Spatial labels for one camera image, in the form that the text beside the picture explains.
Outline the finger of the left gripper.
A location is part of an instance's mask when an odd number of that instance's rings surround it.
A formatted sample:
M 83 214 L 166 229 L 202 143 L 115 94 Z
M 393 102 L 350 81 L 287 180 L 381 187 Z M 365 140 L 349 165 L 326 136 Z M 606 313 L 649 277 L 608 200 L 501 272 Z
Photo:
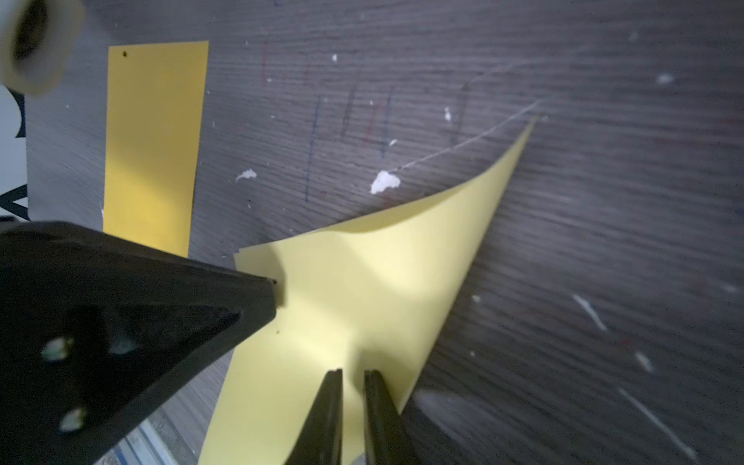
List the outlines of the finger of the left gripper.
M 1 224 L 1 460 L 91 464 L 276 315 L 267 277 Z

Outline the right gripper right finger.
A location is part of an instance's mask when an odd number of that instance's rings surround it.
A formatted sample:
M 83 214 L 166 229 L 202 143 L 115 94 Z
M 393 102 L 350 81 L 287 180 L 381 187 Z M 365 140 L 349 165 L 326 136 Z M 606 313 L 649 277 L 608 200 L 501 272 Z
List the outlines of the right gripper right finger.
M 370 465 L 420 464 L 382 373 L 363 376 L 365 461 Z

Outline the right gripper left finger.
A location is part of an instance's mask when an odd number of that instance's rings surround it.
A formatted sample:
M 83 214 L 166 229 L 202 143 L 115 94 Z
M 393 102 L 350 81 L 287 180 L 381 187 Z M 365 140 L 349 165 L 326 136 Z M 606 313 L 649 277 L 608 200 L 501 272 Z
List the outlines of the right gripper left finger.
M 339 465 L 343 437 L 343 372 L 327 372 L 286 465 Z

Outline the light yellow square paper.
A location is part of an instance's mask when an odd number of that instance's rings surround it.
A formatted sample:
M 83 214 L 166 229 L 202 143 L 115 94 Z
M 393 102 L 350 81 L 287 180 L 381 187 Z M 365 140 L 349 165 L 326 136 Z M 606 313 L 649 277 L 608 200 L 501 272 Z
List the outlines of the light yellow square paper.
M 234 349 L 203 464 L 282 464 L 327 372 L 342 371 L 346 464 L 363 439 L 363 374 L 406 405 L 527 144 L 438 194 L 241 249 L 239 271 L 272 278 L 275 319 Z

